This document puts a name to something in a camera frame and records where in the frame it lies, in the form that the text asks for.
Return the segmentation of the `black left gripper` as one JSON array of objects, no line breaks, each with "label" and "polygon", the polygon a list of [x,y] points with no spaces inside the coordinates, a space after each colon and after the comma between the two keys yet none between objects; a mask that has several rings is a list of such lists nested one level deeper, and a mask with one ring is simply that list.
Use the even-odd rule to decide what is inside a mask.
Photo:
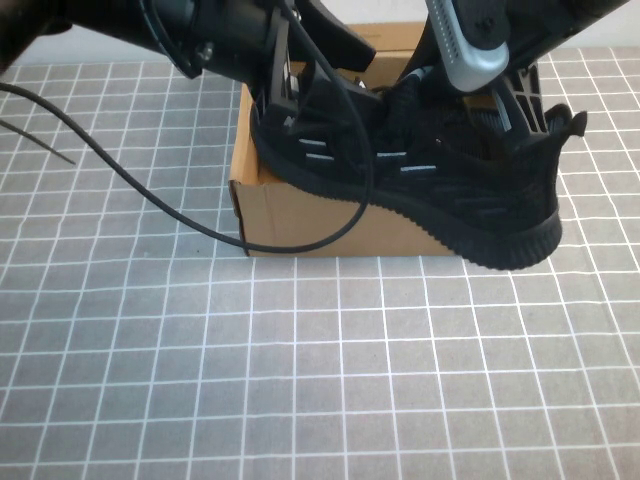
[{"label": "black left gripper", "polygon": [[[275,33],[273,57],[266,71],[265,102],[260,105],[259,132],[293,135],[299,114],[296,94],[291,85],[289,59],[289,22],[280,9],[272,14]],[[319,115],[338,115],[347,112],[345,92],[352,106],[361,115],[371,115],[380,108],[380,97],[357,85],[341,74],[332,80],[319,64],[307,64],[302,71],[302,111]]]}]

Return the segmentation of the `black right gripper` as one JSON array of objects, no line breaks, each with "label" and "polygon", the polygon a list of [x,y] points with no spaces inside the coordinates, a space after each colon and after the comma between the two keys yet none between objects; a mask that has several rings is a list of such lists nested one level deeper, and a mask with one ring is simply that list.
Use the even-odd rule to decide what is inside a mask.
[{"label": "black right gripper", "polygon": [[[448,83],[446,60],[450,20],[446,1],[427,1],[428,17],[413,55],[407,75],[416,75],[431,83]],[[538,65],[530,65],[507,76],[509,90],[494,89],[493,99],[502,128],[514,145],[548,133],[542,105]]]}]

